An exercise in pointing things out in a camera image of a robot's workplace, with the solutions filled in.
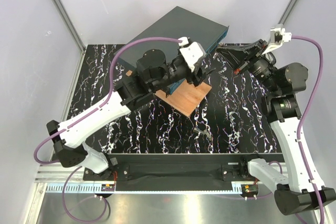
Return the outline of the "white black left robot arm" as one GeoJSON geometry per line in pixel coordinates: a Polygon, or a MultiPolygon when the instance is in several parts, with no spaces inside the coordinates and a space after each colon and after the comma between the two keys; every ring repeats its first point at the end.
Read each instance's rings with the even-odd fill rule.
{"type": "Polygon", "coordinates": [[[209,74],[201,64],[206,57],[203,48],[193,43],[178,49],[168,63],[163,51],[150,49],[137,60],[130,76],[117,83],[110,81],[108,94],[80,114],[63,122],[47,123],[54,151],[62,167],[81,165],[99,178],[109,179],[113,165],[106,154],[89,147],[86,139],[108,123],[125,116],[153,100],[157,91],[185,79],[197,87],[209,74]]]}

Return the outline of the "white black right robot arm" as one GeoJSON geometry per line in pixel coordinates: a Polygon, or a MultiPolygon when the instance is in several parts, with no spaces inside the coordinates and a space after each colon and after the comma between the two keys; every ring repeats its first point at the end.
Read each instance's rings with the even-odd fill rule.
{"type": "Polygon", "coordinates": [[[308,69],[293,62],[277,68],[266,58],[268,44],[259,40],[242,46],[219,46],[216,52],[235,74],[248,71],[267,90],[261,110],[279,142],[287,167],[287,176],[271,167],[257,154],[243,157],[238,167],[244,180],[262,182],[274,195],[279,211],[285,215],[319,210],[324,222],[324,206],[335,201],[335,190],[326,187],[317,172],[303,133],[304,114],[296,94],[306,89],[308,69]]]}

